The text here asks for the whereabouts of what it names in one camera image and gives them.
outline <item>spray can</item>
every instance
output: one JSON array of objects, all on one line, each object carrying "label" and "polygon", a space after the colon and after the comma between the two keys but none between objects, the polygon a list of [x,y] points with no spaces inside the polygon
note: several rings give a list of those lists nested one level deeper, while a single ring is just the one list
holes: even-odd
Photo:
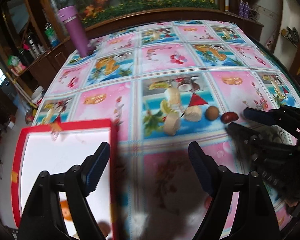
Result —
[{"label": "spray can", "polygon": [[52,25],[50,23],[47,23],[44,29],[45,29],[44,32],[47,35],[51,46],[52,47],[57,46],[60,43],[60,41],[58,40],[58,37],[57,37],[56,32],[54,31]]},{"label": "spray can", "polygon": [[250,12],[250,6],[249,4],[246,2],[243,8],[243,17],[248,19],[249,17],[249,12]]},{"label": "spray can", "polygon": [[244,11],[244,2],[241,0],[239,3],[239,16],[243,17],[243,11]]}]

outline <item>white wall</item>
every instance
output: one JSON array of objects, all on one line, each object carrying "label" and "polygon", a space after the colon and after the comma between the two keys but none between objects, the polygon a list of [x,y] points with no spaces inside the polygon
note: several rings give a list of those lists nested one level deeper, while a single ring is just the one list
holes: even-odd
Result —
[{"label": "white wall", "polygon": [[258,22],[264,25],[260,43],[265,45],[281,21],[281,0],[258,0],[256,5],[260,6]]},{"label": "white wall", "polygon": [[[283,0],[282,23],[280,29],[282,30],[286,27],[289,27],[290,29],[295,27],[300,37],[300,6],[296,0]],[[290,69],[296,53],[297,48],[279,35],[274,55],[287,69]]]}]

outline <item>printed tablecloth pattern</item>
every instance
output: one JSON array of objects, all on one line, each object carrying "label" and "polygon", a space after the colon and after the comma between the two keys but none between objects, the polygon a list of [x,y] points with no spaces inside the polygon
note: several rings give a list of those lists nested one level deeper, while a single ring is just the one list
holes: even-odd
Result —
[{"label": "printed tablecloth pattern", "polygon": [[[249,166],[218,118],[204,112],[239,114],[240,124],[260,130],[272,141],[295,144],[284,130],[247,122],[242,111],[264,111],[285,104],[300,108],[300,98],[285,75],[235,24],[216,21],[164,22],[112,33],[92,40],[94,53],[69,56],[50,85],[33,125],[111,118],[119,125],[117,203],[125,239],[192,239],[209,207],[187,157],[197,141],[218,165],[248,173]],[[168,88],[180,92],[173,103]],[[189,104],[203,115],[181,118],[175,136],[162,126],[171,111]],[[267,186],[280,229],[291,219],[284,201]],[[222,236],[230,233],[235,193]]]}]

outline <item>purple bottle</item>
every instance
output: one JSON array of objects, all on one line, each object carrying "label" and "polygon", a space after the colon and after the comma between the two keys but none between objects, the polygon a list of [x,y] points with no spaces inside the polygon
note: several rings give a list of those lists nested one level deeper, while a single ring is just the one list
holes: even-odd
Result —
[{"label": "purple bottle", "polygon": [[247,18],[249,17],[249,12],[250,12],[250,6],[249,4],[246,2],[243,8],[243,17]]},{"label": "purple bottle", "polygon": [[76,7],[69,6],[62,8],[59,10],[58,16],[64,23],[74,46],[80,54],[80,57],[90,55],[95,48],[89,44],[90,42],[81,24]]},{"label": "purple bottle", "polygon": [[240,0],[239,3],[239,16],[243,17],[243,11],[244,11],[244,2]]}]

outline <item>white cutting board surface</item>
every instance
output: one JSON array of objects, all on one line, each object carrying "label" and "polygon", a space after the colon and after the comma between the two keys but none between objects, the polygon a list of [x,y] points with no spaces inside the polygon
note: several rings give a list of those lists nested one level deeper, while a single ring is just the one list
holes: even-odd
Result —
[{"label": "white cutting board surface", "polygon": [[[63,173],[84,159],[93,155],[102,142],[110,143],[110,130],[105,128],[90,130],[62,131],[54,141],[51,132],[30,133],[25,143],[19,176],[19,196],[23,211],[26,200],[41,171],[50,174]],[[110,213],[110,167],[109,162],[94,192],[87,197],[96,222],[106,222],[111,227]],[[59,193],[60,200],[66,200],[66,193]],[[72,221],[65,220],[68,234],[76,230]]]}]

